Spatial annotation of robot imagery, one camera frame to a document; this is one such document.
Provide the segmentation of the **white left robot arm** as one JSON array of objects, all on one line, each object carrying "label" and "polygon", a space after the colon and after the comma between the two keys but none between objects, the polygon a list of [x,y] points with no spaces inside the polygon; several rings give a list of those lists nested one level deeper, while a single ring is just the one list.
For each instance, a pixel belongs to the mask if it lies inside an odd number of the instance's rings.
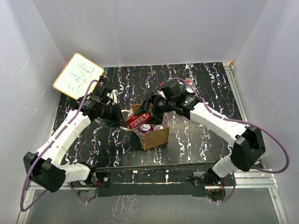
[{"label": "white left robot arm", "polygon": [[96,182],[95,169],[87,163],[62,165],[70,146],[94,119],[119,121],[118,91],[98,85],[95,93],[77,100],[77,107],[70,110],[54,134],[35,153],[23,157],[27,177],[49,192],[58,191],[64,184],[80,181],[86,186]]}]

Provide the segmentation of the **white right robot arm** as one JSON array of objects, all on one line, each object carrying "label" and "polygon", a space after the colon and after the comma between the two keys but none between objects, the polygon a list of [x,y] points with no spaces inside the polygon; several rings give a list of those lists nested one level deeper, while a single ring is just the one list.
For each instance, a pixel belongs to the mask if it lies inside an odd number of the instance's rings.
[{"label": "white right robot arm", "polygon": [[216,161],[201,177],[195,177],[195,181],[219,185],[228,174],[238,170],[249,171],[265,153],[259,128],[245,121],[229,119],[213,110],[197,96],[190,83],[180,78],[165,81],[158,94],[148,93],[137,111],[127,119],[127,125],[132,130],[144,124],[160,125],[164,114],[172,111],[202,124],[232,146],[229,155]]}]

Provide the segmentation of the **red coke can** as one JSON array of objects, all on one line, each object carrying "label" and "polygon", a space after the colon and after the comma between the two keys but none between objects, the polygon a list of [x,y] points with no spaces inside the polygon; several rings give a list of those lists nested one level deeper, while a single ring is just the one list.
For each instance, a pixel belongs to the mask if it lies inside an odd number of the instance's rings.
[{"label": "red coke can", "polygon": [[140,114],[140,115],[131,115],[127,120],[127,126],[131,130],[136,130],[143,124],[146,124],[148,121],[151,120],[151,116],[147,113]]}]

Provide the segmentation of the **red-tab soda can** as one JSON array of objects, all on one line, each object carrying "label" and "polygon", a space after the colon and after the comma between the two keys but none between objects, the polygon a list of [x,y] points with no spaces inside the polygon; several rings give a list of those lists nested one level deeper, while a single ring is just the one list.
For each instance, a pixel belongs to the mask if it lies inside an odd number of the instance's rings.
[{"label": "red-tab soda can", "polygon": [[190,84],[190,85],[193,85],[193,84],[194,84],[194,82],[193,82],[193,80],[192,80],[191,78],[186,78],[185,81],[186,81],[188,84]]}]

